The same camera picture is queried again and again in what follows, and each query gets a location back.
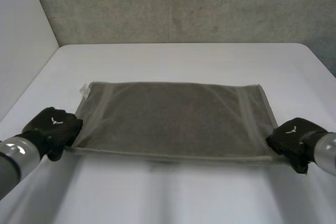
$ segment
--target gray towel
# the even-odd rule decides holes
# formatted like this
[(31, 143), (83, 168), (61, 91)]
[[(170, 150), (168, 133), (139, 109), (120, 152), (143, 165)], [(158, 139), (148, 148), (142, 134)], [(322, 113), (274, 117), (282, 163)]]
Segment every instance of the gray towel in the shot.
[(260, 85), (90, 84), (71, 149), (157, 159), (263, 161), (278, 157), (265, 138), (277, 123)]

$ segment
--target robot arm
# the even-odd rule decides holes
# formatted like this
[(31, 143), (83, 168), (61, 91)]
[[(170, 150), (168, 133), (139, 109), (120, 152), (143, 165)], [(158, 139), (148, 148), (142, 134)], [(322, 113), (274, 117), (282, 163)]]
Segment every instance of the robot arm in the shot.
[(336, 133), (295, 118), (276, 128), (266, 142), (276, 153), (286, 156), (297, 173), (306, 174), (308, 164), (315, 162), (336, 176)]
[(0, 200), (35, 169), (44, 155), (59, 160), (82, 124), (73, 114), (47, 108), (25, 126), (22, 134), (0, 143)]

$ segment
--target black glove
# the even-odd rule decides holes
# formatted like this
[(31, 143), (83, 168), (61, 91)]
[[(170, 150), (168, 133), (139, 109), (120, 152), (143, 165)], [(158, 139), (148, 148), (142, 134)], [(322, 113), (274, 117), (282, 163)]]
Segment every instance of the black glove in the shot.
[(51, 107), (34, 117), (18, 136), (35, 144), (41, 158), (47, 154), (51, 161), (57, 161), (64, 147), (73, 144), (82, 125), (83, 120), (77, 119), (74, 114)]
[(279, 155), (289, 158), (297, 173), (306, 174), (308, 164), (314, 162), (314, 147), (328, 132), (302, 118), (292, 119), (273, 130), (266, 143)]

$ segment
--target white wall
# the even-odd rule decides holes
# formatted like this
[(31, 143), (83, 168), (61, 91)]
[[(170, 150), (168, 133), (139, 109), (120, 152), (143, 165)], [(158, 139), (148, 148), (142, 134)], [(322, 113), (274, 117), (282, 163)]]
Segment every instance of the white wall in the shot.
[(39, 0), (0, 0), (0, 120), (57, 49)]

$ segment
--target table surface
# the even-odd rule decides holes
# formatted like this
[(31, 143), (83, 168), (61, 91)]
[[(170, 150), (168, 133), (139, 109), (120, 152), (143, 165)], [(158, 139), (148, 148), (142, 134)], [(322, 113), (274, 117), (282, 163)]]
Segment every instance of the table surface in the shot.
[[(48, 106), (75, 112), (92, 81), (261, 84), (278, 124), (336, 131), (336, 81), (300, 44), (128, 44), (60, 48), (0, 122), (0, 139)], [(0, 223), (333, 223), (336, 177), (314, 164), (164, 164), (76, 156), (41, 164), (0, 201)]]

